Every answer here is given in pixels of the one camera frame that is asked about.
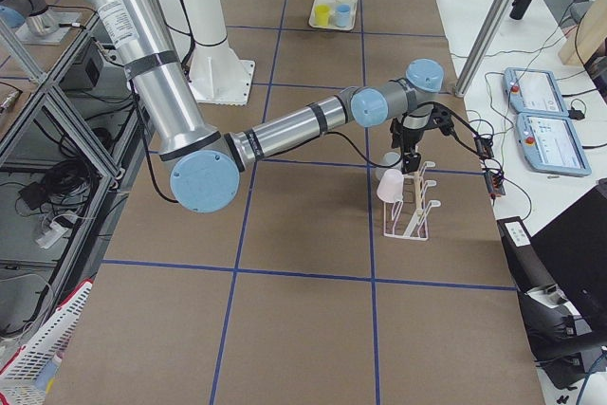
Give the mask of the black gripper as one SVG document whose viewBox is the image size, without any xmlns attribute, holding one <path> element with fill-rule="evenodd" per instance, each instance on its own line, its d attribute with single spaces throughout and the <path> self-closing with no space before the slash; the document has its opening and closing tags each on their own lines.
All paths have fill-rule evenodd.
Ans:
<svg viewBox="0 0 607 405">
<path fill-rule="evenodd" d="M 401 173 L 404 175 L 417 172 L 421 163 L 421 155 L 417 144 L 428 129 L 431 115 L 411 114 L 407 117 L 393 118 L 390 125 L 392 148 L 397 149 L 402 156 Z"/>
</svg>

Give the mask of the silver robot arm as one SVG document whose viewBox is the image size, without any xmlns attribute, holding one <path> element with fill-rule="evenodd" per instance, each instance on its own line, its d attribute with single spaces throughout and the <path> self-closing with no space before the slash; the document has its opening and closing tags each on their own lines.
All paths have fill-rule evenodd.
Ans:
<svg viewBox="0 0 607 405">
<path fill-rule="evenodd" d="M 249 165 L 338 133 L 349 122 L 368 128 L 399 121 L 398 162 L 406 165 L 443 83 L 439 63 L 417 59 L 381 86 L 348 87 L 275 120 L 225 133 L 204 119 L 203 110 L 244 106 L 254 64 L 230 47 L 220 0 L 179 0 L 193 33 L 190 68 L 184 67 L 159 0 L 84 1 L 101 18 L 130 89 L 156 128 L 173 201 L 192 212 L 224 209 Z"/>
</svg>

